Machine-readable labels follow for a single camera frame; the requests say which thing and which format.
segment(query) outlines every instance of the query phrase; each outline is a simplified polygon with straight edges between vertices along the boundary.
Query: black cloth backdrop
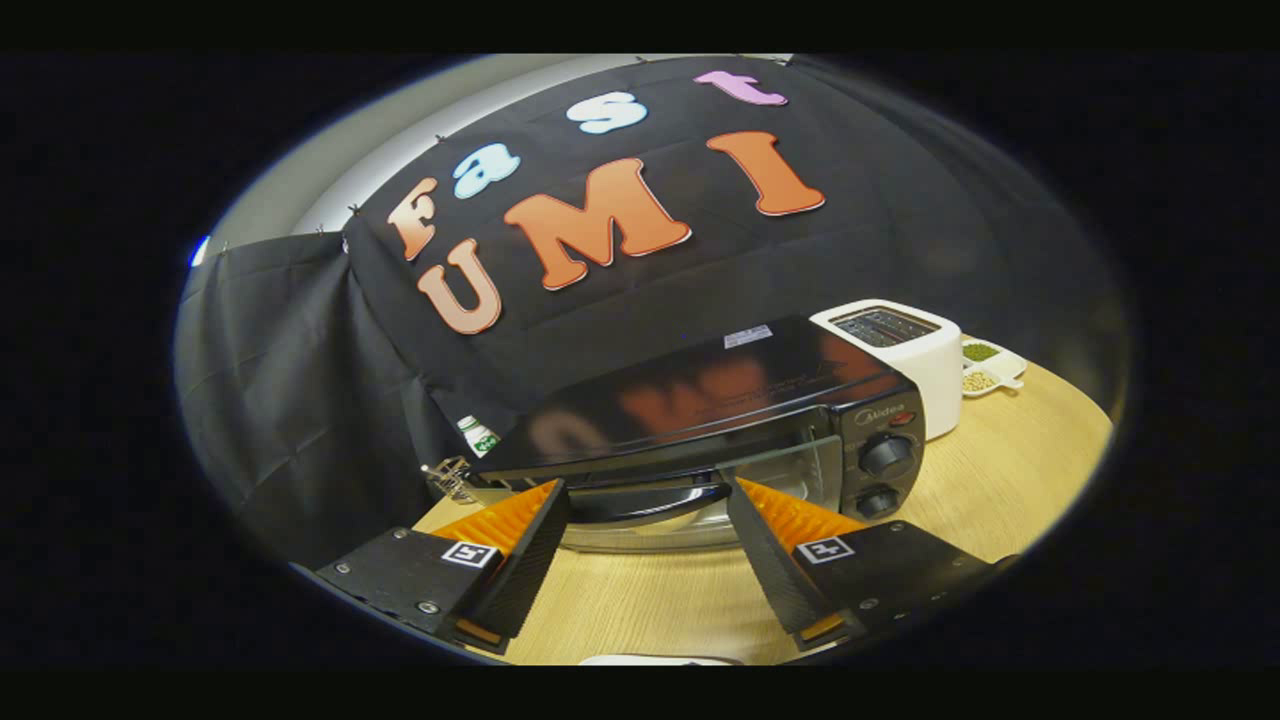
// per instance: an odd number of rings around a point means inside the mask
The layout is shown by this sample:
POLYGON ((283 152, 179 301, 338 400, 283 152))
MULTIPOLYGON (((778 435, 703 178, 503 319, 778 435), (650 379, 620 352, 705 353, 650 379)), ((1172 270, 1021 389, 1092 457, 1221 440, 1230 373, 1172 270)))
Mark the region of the black cloth backdrop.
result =
POLYGON ((559 387, 781 315, 865 297, 919 306, 1057 373, 1112 418, 1128 372, 1117 279, 1068 208, 977 136, 803 58, 664 60, 579 78, 424 152, 340 233, 218 246, 192 269, 179 309, 184 421, 248 529, 310 566, 420 518, 433 497, 417 466, 465 452, 462 416, 502 434, 559 387), (692 82, 714 69, 755 77, 788 104, 750 105, 692 82), (593 136, 564 117, 620 90, 648 106, 639 124, 593 136), (705 147, 737 131, 777 136, 826 205, 758 213, 742 170, 705 147), (493 142, 520 168, 458 200, 453 169, 493 142), (581 208, 588 173, 621 158, 644 161, 645 182, 692 237, 643 258, 616 252, 608 268, 588 261, 584 281, 548 292, 503 214, 536 193, 581 208), (406 263, 385 219, 424 177, 440 182, 436 233, 406 263), (445 260, 465 238, 503 304, 477 336, 454 333, 416 290, 444 265, 460 302, 474 304, 445 260))

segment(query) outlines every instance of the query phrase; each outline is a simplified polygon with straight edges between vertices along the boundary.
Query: letter m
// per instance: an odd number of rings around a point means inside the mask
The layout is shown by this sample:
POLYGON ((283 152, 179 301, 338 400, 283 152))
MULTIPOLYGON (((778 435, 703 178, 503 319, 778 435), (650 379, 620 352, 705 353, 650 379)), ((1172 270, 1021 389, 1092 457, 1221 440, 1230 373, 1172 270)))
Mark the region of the letter m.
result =
POLYGON ((612 265, 614 223, 622 231, 622 252, 632 258, 689 240, 692 231, 671 219, 640 177, 641 168, 644 163, 627 158, 591 170, 582 210, 549 195, 507 210, 503 219, 525 232, 543 261, 543 287, 561 290, 586 277, 586 263, 571 259, 566 245, 598 265, 612 265))

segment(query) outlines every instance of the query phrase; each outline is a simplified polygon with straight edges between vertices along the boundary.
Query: green beans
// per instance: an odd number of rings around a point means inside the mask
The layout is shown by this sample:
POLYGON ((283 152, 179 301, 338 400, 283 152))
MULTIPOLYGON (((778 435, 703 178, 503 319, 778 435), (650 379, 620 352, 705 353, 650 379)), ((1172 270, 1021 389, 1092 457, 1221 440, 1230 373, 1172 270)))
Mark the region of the green beans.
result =
POLYGON ((982 363, 983 360, 1000 355, 1000 351, 988 345, 980 342, 974 342, 972 345, 964 346, 964 356, 973 360, 974 363, 982 363))

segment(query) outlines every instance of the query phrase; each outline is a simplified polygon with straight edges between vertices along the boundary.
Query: white toaster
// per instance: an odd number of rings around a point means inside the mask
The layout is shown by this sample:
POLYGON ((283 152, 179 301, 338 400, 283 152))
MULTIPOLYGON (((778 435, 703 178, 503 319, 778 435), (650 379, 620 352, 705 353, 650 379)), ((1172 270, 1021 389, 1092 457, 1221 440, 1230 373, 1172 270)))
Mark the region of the white toaster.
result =
POLYGON ((878 357, 920 388, 924 436, 956 427, 963 401, 960 328, 932 313, 888 300, 859 300, 809 318, 878 357))

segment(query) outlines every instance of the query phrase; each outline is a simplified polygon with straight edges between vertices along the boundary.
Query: oven handle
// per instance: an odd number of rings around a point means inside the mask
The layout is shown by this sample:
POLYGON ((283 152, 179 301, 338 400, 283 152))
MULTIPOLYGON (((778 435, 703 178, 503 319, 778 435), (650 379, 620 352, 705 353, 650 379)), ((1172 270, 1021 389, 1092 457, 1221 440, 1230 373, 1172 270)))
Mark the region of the oven handle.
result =
POLYGON ((728 483, 705 483, 680 488, 571 492, 568 521, 609 528, 634 528, 678 518, 724 500, 728 483))

